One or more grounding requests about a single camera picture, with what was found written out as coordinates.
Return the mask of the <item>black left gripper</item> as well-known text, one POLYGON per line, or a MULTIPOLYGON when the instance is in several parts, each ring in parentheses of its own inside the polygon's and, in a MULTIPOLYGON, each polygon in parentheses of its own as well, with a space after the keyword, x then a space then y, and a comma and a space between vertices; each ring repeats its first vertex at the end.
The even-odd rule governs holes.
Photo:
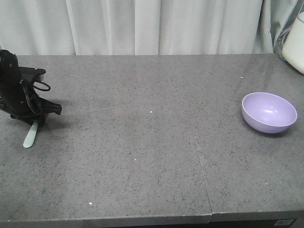
POLYGON ((36 90, 47 92, 50 86, 43 82, 45 69, 19 66, 17 56, 0 51, 0 109, 12 119, 28 125, 45 124, 45 115, 60 115, 62 106, 39 97, 36 90))

